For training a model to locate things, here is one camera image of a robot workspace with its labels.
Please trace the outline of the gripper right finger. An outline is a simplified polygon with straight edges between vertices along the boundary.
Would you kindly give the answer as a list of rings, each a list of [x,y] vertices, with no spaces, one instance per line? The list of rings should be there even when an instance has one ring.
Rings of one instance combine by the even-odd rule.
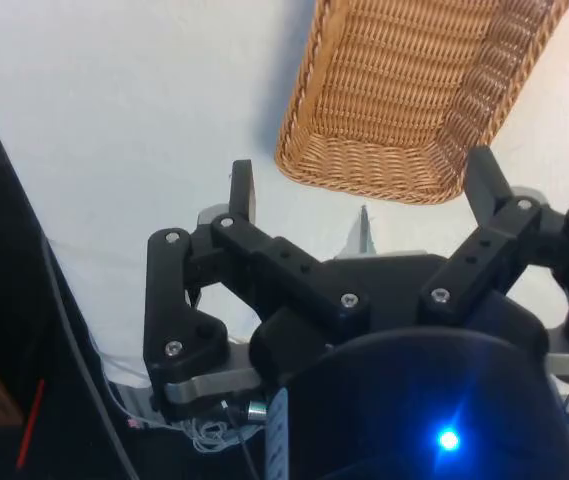
[[[515,194],[487,146],[468,152],[464,192],[478,226],[422,287],[420,322],[466,323],[490,293],[507,293],[529,266],[548,268],[569,303],[569,210]],[[563,332],[569,341],[569,310]]]

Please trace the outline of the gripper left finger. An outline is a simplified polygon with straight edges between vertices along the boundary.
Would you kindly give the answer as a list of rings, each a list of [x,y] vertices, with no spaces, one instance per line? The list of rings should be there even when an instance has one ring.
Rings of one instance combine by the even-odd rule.
[[[202,288],[222,284],[262,324],[249,344],[253,368],[279,383],[321,354],[363,334],[370,300],[354,281],[283,237],[256,227],[252,164],[234,162],[228,210],[193,233],[164,229],[147,243],[143,358],[154,383],[177,383],[229,355],[224,322],[193,306]]]

